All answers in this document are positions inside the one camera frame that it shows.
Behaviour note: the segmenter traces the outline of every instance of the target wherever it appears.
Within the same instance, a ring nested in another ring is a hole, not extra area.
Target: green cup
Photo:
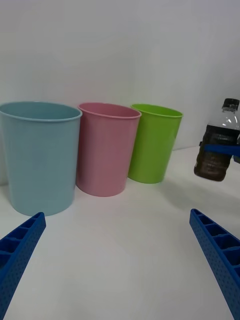
[[[133,104],[142,116],[136,133],[128,177],[145,184],[164,179],[183,114],[151,104]]]

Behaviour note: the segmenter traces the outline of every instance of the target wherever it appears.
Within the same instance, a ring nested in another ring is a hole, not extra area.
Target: plastic bottle
[[[211,117],[200,145],[194,167],[195,175],[214,181],[223,181],[229,167],[231,155],[204,150],[206,144],[234,146],[240,134],[236,111],[239,100],[225,99],[221,112]]]

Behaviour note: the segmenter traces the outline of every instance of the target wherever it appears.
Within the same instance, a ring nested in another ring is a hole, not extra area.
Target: light blue cup
[[[10,200],[18,212],[46,216],[74,198],[80,117],[63,104],[12,102],[0,106]]]

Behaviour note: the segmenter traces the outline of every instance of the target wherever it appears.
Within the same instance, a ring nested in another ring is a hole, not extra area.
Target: bottle cap
[[[239,100],[238,99],[230,99],[227,98],[224,100],[224,104],[222,108],[230,108],[230,109],[235,109],[238,110],[239,107]]]

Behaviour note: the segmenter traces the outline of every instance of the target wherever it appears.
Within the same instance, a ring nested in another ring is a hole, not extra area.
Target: cup
[[[10,200],[18,212],[46,216],[74,198],[82,112],[63,104],[12,102],[0,106]]]
[[[108,103],[83,103],[76,185],[85,193],[109,197],[126,185],[141,113]]]
[[[142,113],[128,177],[145,184],[164,179],[183,114],[163,106],[133,104]]]

